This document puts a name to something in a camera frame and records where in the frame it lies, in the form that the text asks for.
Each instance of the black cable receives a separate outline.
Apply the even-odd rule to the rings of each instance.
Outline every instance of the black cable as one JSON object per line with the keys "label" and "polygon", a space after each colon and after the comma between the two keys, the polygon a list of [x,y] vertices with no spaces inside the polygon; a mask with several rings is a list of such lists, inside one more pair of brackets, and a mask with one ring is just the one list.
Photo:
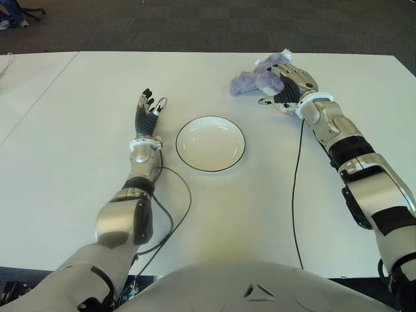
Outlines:
{"label": "black cable", "polygon": [[294,243],[296,245],[296,251],[298,252],[298,258],[299,258],[299,262],[300,262],[300,267],[301,267],[302,270],[304,269],[304,264],[302,262],[302,258],[300,257],[298,240],[296,239],[296,230],[294,228],[294,188],[296,186],[296,175],[298,173],[299,160],[300,160],[300,151],[302,149],[302,136],[303,136],[303,133],[304,133],[304,124],[305,124],[305,119],[302,120],[302,125],[300,127],[300,140],[299,140],[298,160],[296,161],[296,168],[294,169],[293,189],[292,189],[292,228],[293,228],[293,237],[294,237]]}

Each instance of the person's foot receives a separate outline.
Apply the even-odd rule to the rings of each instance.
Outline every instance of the person's foot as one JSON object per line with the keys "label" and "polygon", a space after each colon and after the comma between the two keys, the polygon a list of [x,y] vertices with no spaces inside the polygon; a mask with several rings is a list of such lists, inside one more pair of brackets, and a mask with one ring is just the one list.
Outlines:
{"label": "person's foot", "polygon": [[20,27],[21,28],[28,27],[29,25],[30,24],[29,24],[29,22],[26,19],[24,19],[23,22],[20,23]]}
{"label": "person's foot", "polygon": [[0,21],[0,31],[8,29],[10,27],[9,21]]}

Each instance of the black joint cover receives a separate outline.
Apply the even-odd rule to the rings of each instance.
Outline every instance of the black joint cover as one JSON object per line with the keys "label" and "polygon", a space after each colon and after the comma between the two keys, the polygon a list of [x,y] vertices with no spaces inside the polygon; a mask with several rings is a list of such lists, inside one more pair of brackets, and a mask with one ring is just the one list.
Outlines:
{"label": "black joint cover", "polygon": [[153,192],[155,191],[155,185],[145,177],[132,177],[124,183],[122,189],[128,189],[129,187],[143,190],[150,196],[152,196]]}
{"label": "black joint cover", "polygon": [[150,201],[147,198],[139,199],[135,209],[135,244],[137,246],[150,241],[153,235],[152,220]]}
{"label": "black joint cover", "polygon": [[[416,253],[411,253],[407,256],[407,261],[416,259]],[[392,268],[391,273],[391,292],[397,297],[403,312],[416,311],[416,279],[410,281],[406,275],[404,275],[402,268],[396,264]]]}
{"label": "black joint cover", "polygon": [[416,218],[405,206],[387,208],[374,213],[371,217],[384,236],[398,228],[416,226]]}
{"label": "black joint cover", "polygon": [[357,224],[364,229],[372,229],[370,222],[365,217],[361,207],[358,205],[355,197],[351,194],[348,187],[343,188],[343,196],[345,198],[346,206],[350,210],[351,215]]}
{"label": "black joint cover", "polygon": [[331,165],[337,170],[345,162],[369,153],[374,153],[374,150],[362,136],[344,138],[331,146],[328,151]]}

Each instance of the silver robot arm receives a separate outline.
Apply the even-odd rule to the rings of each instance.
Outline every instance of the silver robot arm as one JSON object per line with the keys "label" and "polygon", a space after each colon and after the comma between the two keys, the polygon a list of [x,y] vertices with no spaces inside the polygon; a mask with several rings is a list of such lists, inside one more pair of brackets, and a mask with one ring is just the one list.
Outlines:
{"label": "silver robot arm", "polygon": [[121,191],[99,212],[96,243],[77,250],[19,300],[0,311],[112,311],[136,252],[152,234],[151,196],[161,170],[161,141],[153,137],[166,98],[152,105],[146,89],[136,113],[136,138],[131,142],[131,173]]}
{"label": "silver robot arm", "polygon": [[345,117],[330,94],[304,70],[278,64],[270,71],[285,85],[280,94],[260,99],[282,112],[295,112],[312,129],[345,183],[346,205],[355,221],[376,235],[389,273],[389,290],[404,307],[415,310],[416,201],[387,161]]}

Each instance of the purple stuffed toy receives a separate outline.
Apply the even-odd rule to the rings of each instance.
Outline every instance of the purple stuffed toy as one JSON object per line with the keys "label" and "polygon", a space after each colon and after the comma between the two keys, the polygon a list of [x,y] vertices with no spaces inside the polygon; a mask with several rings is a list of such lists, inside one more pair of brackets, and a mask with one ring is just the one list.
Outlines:
{"label": "purple stuffed toy", "polygon": [[255,70],[251,73],[248,71],[242,72],[238,77],[234,78],[229,85],[229,93],[233,96],[237,94],[260,89],[267,96],[274,96],[283,90],[283,83],[276,74],[267,71],[267,68],[275,64],[290,63],[293,59],[293,54],[284,49],[280,53],[273,53],[266,60],[258,60],[255,65]]}

